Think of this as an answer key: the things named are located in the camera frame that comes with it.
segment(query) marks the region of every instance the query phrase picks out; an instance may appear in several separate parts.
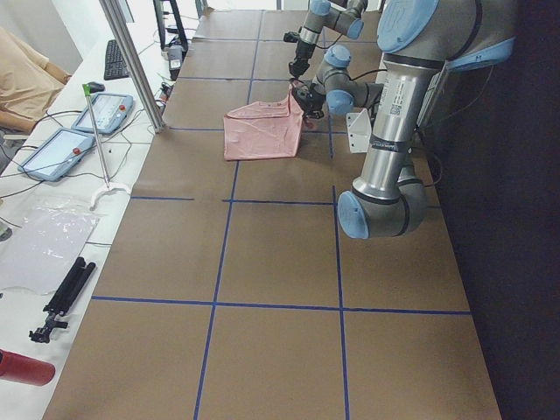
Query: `black computer mouse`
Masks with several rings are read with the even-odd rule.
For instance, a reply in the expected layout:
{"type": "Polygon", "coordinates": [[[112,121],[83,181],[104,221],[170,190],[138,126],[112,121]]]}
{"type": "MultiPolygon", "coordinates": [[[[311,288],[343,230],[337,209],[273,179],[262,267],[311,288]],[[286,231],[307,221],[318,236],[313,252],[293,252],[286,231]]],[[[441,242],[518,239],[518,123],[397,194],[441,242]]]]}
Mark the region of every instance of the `black computer mouse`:
{"type": "Polygon", "coordinates": [[[95,92],[103,92],[105,90],[105,85],[96,81],[90,81],[87,85],[89,86],[89,91],[92,94],[95,92]]]}

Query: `pink cloth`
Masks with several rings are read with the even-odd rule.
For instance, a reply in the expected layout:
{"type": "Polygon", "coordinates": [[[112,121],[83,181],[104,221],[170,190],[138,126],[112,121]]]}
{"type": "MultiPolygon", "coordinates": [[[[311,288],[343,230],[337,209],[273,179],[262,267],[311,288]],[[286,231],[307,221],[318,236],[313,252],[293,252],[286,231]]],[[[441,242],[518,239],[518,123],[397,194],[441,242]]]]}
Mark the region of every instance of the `pink cloth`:
{"type": "Polygon", "coordinates": [[[253,102],[224,116],[226,160],[293,158],[304,111],[291,95],[280,102],[253,102]]]}

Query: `black keyboard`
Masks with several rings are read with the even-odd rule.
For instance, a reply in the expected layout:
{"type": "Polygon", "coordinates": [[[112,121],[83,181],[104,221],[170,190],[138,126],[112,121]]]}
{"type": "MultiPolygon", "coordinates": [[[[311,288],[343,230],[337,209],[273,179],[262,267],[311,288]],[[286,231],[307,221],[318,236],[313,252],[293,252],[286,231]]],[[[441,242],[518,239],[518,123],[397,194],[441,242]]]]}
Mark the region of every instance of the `black keyboard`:
{"type": "Polygon", "coordinates": [[[112,81],[113,79],[122,79],[129,77],[129,70],[126,68],[123,54],[115,39],[111,39],[107,43],[105,50],[105,74],[103,79],[112,81]]]}

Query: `tablet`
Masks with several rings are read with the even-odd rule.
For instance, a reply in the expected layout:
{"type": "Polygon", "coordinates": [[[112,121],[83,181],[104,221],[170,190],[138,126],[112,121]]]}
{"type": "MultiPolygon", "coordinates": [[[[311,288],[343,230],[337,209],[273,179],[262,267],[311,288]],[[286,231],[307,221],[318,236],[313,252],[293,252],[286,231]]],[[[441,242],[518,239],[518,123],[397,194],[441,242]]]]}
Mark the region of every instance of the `tablet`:
{"type": "Polygon", "coordinates": [[[34,178],[57,181],[94,147],[93,136],[58,129],[17,168],[34,178]]]}
{"type": "MultiPolygon", "coordinates": [[[[99,134],[113,134],[123,124],[134,104],[129,94],[93,94],[91,102],[99,134]]],[[[72,130],[94,132],[88,107],[81,111],[78,119],[72,124],[72,130]]]]}

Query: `red can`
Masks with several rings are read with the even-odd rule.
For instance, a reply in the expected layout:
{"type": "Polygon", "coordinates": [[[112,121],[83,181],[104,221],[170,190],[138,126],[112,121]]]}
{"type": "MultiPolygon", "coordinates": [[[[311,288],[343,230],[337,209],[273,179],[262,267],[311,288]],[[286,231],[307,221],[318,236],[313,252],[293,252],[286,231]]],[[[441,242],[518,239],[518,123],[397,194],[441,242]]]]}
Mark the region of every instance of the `red can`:
{"type": "Polygon", "coordinates": [[[54,365],[0,350],[0,379],[43,386],[54,377],[54,365]]]}

